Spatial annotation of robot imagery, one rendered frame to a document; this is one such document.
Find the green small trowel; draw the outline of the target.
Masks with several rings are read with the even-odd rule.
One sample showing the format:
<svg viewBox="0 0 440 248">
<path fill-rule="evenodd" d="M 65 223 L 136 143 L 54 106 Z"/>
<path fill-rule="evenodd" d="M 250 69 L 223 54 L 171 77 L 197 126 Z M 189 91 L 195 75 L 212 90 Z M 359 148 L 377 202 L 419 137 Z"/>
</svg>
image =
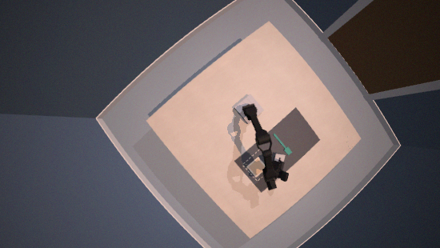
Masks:
<svg viewBox="0 0 440 248">
<path fill-rule="evenodd" d="M 275 134 L 273 134 L 273 136 L 276 137 L 276 139 L 282 144 L 282 146 L 284 147 L 284 151 L 288 154 L 288 156 L 292 153 L 292 151 L 290 150 L 290 148 L 285 147 L 284 144 L 281 142 L 281 140 L 278 138 L 278 136 L 276 136 Z"/>
</svg>

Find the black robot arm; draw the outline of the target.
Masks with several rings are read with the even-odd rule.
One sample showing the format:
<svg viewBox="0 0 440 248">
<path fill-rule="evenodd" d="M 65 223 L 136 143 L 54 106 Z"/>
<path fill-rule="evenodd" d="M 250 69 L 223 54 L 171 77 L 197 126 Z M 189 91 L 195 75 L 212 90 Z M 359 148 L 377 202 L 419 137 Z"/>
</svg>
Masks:
<svg viewBox="0 0 440 248">
<path fill-rule="evenodd" d="M 272 141 L 270 139 L 270 135 L 266 130 L 263 130 L 258 119 L 257 119 L 257 108 L 252 104 L 248 104 L 247 106 L 243 106 L 244 115 L 247 116 L 248 120 L 251 120 L 254 125 L 255 130 L 255 142 L 257 147 L 263 154 L 265 168 L 262 169 L 264 174 L 264 180 L 268 185 L 268 190 L 272 190 L 276 187 L 275 179 L 277 179 L 277 172 L 280 172 L 281 163 L 275 160 L 272 161 Z M 268 150 L 262 150 L 259 145 L 270 142 L 270 147 Z"/>
</svg>

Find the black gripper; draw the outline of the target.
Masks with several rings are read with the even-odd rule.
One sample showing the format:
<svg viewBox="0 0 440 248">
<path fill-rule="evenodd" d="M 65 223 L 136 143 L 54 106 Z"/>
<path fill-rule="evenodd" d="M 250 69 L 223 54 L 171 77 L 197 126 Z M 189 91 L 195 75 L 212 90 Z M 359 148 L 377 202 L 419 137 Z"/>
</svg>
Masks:
<svg viewBox="0 0 440 248">
<path fill-rule="evenodd" d="M 276 174 L 277 174 L 277 178 L 279 177 L 284 182 L 287 182 L 289 173 L 281 170 L 281 172 L 276 171 Z"/>
</svg>

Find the beige square tile with dark centre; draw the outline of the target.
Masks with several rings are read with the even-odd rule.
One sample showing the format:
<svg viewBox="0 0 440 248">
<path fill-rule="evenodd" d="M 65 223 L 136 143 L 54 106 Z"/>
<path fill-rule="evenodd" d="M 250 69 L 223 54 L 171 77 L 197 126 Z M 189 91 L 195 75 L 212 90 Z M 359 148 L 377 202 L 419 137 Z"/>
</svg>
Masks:
<svg viewBox="0 0 440 248">
<path fill-rule="evenodd" d="M 265 168 L 265 164 L 259 157 L 257 157 L 246 168 L 249 169 L 255 177 L 257 177 L 262 173 L 262 169 Z"/>
</svg>

